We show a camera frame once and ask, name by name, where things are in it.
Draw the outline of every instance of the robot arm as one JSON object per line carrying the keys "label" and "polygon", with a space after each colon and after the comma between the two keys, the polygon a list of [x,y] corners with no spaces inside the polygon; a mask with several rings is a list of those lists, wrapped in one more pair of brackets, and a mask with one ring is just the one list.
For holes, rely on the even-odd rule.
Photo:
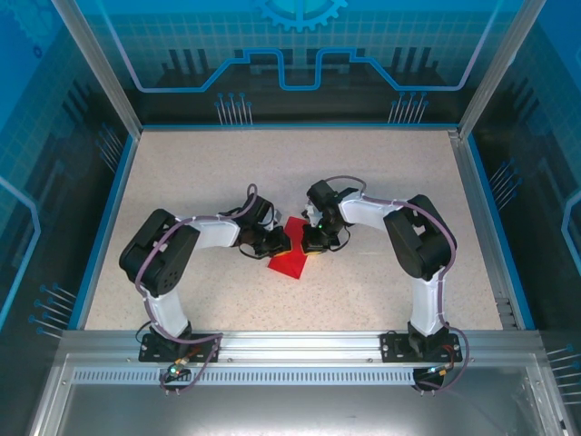
{"label": "robot arm", "polygon": [[[190,261],[192,252],[209,247],[250,245],[255,258],[274,256],[291,249],[291,241],[278,225],[280,213],[272,203],[257,196],[252,207],[242,216],[234,215],[242,208],[221,216],[199,217],[180,227],[153,257],[142,278],[142,287],[153,318],[172,337],[187,339],[190,323],[183,313],[176,285]],[[135,282],[145,258],[162,236],[182,219],[158,209],[143,224],[123,250],[119,264],[131,282]]]}
{"label": "robot arm", "polygon": [[[393,203],[374,203],[354,188],[341,193],[325,181],[307,192],[310,203],[303,214],[310,224],[303,228],[302,249],[321,253],[339,246],[338,234],[353,224],[363,224],[389,235],[399,265],[411,277],[413,309],[409,320],[410,345],[421,353],[429,338],[443,332],[438,314],[438,272],[450,261],[450,247],[444,235],[424,216]],[[443,220],[424,195],[408,201]]]}

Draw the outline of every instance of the speckled tabletop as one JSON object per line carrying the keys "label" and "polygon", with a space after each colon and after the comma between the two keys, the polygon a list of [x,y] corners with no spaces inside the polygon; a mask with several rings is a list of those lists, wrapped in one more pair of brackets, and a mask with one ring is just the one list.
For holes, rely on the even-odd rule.
{"label": "speckled tabletop", "polygon": [[[154,209],[218,213],[241,205],[247,184],[256,183],[284,217],[300,217],[309,187],[336,174],[365,179],[368,194],[380,198],[427,195],[458,241],[447,277],[449,321],[464,329],[501,328],[448,133],[392,130],[146,131],[85,328],[133,330],[146,321],[118,259]],[[411,282],[388,236],[364,226],[351,233],[344,250],[309,258],[298,281],[237,249],[195,253],[179,285],[193,329],[405,329]]]}

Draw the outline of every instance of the glass panel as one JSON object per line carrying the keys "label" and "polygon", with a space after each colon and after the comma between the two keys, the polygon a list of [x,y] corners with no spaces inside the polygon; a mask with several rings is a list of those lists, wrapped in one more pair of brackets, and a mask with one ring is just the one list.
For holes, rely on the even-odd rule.
{"label": "glass panel", "polygon": [[579,3],[546,3],[474,132],[535,324],[547,350],[561,350],[558,375],[573,374],[561,381],[566,401],[579,393],[566,346],[581,349],[579,14]]}
{"label": "glass panel", "polygon": [[71,315],[127,132],[49,1],[0,2],[0,64],[0,428],[16,435]]}
{"label": "glass panel", "polygon": [[82,0],[146,124],[455,123],[521,0]]}

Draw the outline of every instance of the red block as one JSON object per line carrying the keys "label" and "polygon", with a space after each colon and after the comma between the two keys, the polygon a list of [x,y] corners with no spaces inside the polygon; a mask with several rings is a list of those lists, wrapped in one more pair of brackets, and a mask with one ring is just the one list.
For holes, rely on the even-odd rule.
{"label": "red block", "polygon": [[307,262],[307,256],[300,248],[302,241],[302,226],[308,224],[305,220],[289,217],[287,225],[284,226],[284,232],[289,236],[292,244],[290,252],[273,257],[269,262],[269,268],[279,273],[283,273],[294,279],[299,279],[302,269]]}

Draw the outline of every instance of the blue frame edge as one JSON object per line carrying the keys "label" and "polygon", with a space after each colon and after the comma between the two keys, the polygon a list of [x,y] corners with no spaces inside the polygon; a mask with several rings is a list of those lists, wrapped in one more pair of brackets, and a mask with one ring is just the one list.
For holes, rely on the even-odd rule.
{"label": "blue frame edge", "polygon": [[517,297],[516,303],[518,307],[513,309],[518,309],[527,330],[535,330],[535,322],[533,321],[533,316],[531,315],[530,309],[528,307],[525,290],[523,289],[522,282],[518,276],[517,266],[515,264],[514,258],[512,257],[510,247],[508,246],[507,235],[505,234],[505,229],[502,226],[502,222],[500,221],[500,214],[498,213],[497,205],[494,203],[494,197],[492,196],[492,191],[490,190],[490,185],[488,184],[488,178],[484,171],[484,165],[480,159],[480,153],[478,152],[476,141],[472,134],[468,136],[468,145],[470,147],[470,152],[474,157],[474,163],[476,164],[478,177],[480,179],[480,183],[482,184],[484,195],[487,199],[488,209],[490,211],[490,215],[492,216],[492,222],[494,224],[495,230],[497,231],[498,240],[500,241],[500,249],[504,255],[510,281],[512,282],[513,288],[515,290],[515,296]]}
{"label": "blue frame edge", "polygon": [[326,129],[326,128],[370,128],[377,129],[413,129],[413,130],[457,130],[455,123],[433,123],[433,124],[394,124],[394,123],[279,123],[279,124],[144,124],[143,129],[151,130],[265,130],[265,129]]}
{"label": "blue frame edge", "polygon": [[137,151],[137,144],[138,142],[132,136],[129,136],[125,142],[121,160],[119,161],[117,172],[111,185],[111,191],[109,192],[109,197],[103,210],[103,217],[101,218],[101,223],[99,224],[99,229],[94,240],[93,249],[91,250],[89,261],[84,270],[81,287],[79,288],[79,293],[74,303],[73,313],[68,324],[69,330],[79,330],[84,327],[86,314],[89,309],[88,306],[93,300],[97,280],[103,268],[103,260],[107,253],[109,241],[111,240],[115,219],[119,213],[119,207],[121,206],[121,200],[123,199],[123,193],[125,192],[125,186],[127,185],[127,179],[129,178],[129,172],[133,164],[133,158]]}

